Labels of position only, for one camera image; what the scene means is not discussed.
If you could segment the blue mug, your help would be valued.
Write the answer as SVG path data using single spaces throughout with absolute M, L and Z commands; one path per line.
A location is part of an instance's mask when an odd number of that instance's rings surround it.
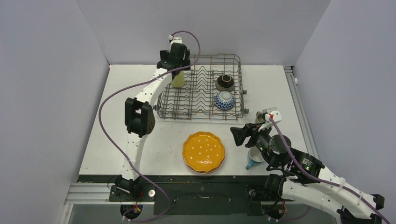
M 264 162 L 264 158 L 257 147 L 251 147 L 247 154 L 248 164 L 245 169 L 249 170 L 252 166 Z

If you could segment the small grey-green mug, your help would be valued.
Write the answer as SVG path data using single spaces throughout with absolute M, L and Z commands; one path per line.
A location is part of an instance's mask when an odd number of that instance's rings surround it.
M 255 117 L 255 123 L 263 123 L 265 121 L 262 112 L 257 112 Z

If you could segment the pale yellow mug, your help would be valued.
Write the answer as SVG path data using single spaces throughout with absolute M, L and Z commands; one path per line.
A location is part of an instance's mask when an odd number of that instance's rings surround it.
M 184 80 L 184 72 L 180 71 L 175 77 L 174 79 L 171 81 L 171 85 L 174 88 L 181 88 L 183 87 L 185 84 L 185 80 Z

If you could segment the orange patterned small bowl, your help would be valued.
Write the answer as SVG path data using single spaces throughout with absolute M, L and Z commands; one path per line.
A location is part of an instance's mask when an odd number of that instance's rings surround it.
M 229 111 L 235 106 L 235 98 L 228 91 L 221 91 L 214 97 L 215 106 L 222 111 Z

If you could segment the grey wire dish rack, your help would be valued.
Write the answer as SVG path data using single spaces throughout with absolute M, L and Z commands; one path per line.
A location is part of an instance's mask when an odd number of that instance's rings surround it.
M 215 105 L 219 93 L 216 81 L 222 75 L 234 81 L 231 95 L 235 99 L 229 111 Z M 160 94 L 154 109 L 161 119 L 182 120 L 239 120 L 249 113 L 244 105 L 240 57 L 236 54 L 201 55 L 196 65 L 184 73 L 185 84 L 174 88 L 169 84 Z

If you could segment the dark patterned cream bowl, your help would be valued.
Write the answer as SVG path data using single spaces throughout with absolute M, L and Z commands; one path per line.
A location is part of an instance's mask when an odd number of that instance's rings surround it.
M 227 74 L 221 75 L 217 78 L 215 86 L 219 91 L 231 92 L 234 90 L 234 79 Z

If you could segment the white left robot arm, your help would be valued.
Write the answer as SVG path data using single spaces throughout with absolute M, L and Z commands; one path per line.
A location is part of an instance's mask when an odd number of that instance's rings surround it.
M 127 131 L 127 148 L 116 148 L 124 157 L 123 167 L 114 185 L 129 201 L 144 197 L 139 179 L 144 176 L 139 171 L 144 143 L 155 128 L 156 120 L 152 103 L 156 102 L 164 88 L 182 71 L 191 68 L 190 50 L 181 42 L 171 42 L 169 50 L 160 51 L 160 60 L 152 77 L 140 83 L 143 89 L 124 103 L 124 124 Z

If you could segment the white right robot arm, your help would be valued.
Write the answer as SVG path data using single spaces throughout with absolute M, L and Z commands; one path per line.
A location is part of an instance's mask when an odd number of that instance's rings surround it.
M 342 224 L 380 224 L 389 220 L 380 214 L 384 197 L 364 193 L 334 174 L 314 156 L 294 149 L 291 140 L 271 128 L 248 123 L 230 129 L 237 146 L 255 147 L 267 163 L 270 174 L 264 184 L 264 195 L 279 203 L 295 201 L 324 211 Z

